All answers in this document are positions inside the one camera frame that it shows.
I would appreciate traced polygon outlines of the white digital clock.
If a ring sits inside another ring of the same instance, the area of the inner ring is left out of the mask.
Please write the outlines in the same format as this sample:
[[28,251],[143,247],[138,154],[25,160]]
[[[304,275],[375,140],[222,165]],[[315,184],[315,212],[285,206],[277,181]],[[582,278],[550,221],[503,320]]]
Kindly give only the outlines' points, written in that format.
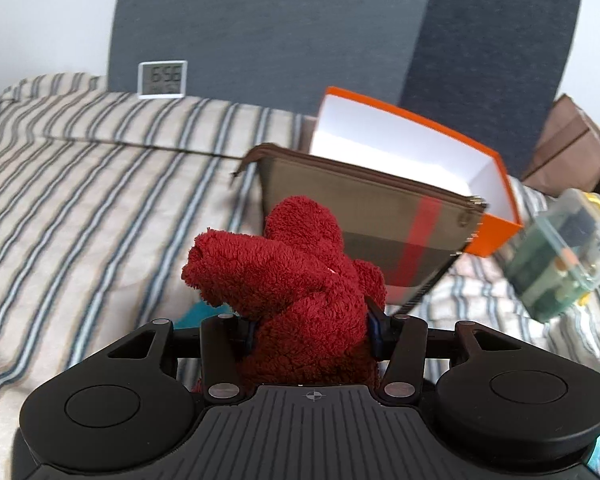
[[137,96],[141,100],[181,99],[186,95],[187,62],[184,60],[140,62]]

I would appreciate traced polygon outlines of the blue printed face mask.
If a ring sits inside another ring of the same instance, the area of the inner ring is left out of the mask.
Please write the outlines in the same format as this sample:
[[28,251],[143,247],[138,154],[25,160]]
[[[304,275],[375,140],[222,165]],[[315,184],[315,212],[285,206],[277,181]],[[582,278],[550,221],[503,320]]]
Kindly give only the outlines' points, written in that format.
[[211,307],[204,301],[199,301],[193,305],[178,321],[174,323],[176,330],[188,330],[189,328],[199,328],[201,323],[207,318],[214,318],[215,316],[232,316],[234,311],[227,306],[222,304],[219,307]]

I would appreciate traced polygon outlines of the brown cardboard box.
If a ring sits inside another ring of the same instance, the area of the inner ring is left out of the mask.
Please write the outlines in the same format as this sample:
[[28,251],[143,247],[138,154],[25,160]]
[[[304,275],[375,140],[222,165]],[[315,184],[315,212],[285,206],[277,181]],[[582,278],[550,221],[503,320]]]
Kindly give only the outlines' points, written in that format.
[[570,96],[554,102],[520,180],[550,196],[567,188],[600,193],[600,128]]

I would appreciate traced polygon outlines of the red terry cloth toy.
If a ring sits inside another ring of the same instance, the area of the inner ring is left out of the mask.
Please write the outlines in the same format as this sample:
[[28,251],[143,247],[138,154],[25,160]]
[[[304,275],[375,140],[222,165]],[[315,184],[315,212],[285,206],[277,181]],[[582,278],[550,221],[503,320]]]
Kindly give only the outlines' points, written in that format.
[[238,366],[246,384],[376,385],[367,305],[385,305],[384,276],[346,255],[336,218],[314,200],[282,200],[260,236],[197,235],[181,278],[210,306],[228,304],[256,326]]

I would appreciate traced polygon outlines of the olive plaid zipper pouch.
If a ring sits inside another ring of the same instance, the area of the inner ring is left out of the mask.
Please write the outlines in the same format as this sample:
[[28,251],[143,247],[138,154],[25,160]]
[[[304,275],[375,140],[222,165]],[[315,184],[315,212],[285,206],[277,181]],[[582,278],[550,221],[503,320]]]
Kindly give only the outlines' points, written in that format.
[[410,312],[477,236],[486,202],[273,143],[255,146],[236,170],[257,168],[262,210],[302,195],[328,208],[344,252],[382,271],[387,302]]

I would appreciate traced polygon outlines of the clear green plastic storage box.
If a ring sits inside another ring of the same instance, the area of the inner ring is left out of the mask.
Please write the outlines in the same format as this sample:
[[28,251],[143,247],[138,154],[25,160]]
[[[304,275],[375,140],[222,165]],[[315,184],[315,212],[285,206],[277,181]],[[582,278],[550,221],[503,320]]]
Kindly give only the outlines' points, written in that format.
[[586,298],[600,285],[600,194],[562,192],[524,229],[504,275],[538,322]]

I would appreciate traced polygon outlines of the orange cardboard box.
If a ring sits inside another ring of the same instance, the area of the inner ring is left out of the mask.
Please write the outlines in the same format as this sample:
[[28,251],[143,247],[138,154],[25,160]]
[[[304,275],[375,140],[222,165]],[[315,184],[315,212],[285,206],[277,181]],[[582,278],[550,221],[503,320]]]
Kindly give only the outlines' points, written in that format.
[[349,90],[326,90],[309,153],[486,202],[471,255],[489,257],[521,229],[498,152],[433,120]]

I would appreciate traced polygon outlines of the striped bed blanket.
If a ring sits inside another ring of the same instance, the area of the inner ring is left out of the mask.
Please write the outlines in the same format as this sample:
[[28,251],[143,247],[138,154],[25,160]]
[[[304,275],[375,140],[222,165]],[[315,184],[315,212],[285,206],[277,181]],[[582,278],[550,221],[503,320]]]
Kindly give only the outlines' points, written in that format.
[[239,159],[295,148],[298,114],[189,96],[142,100],[84,73],[0,96],[0,479],[26,396],[73,361],[196,294],[180,273],[196,234],[262,224]]

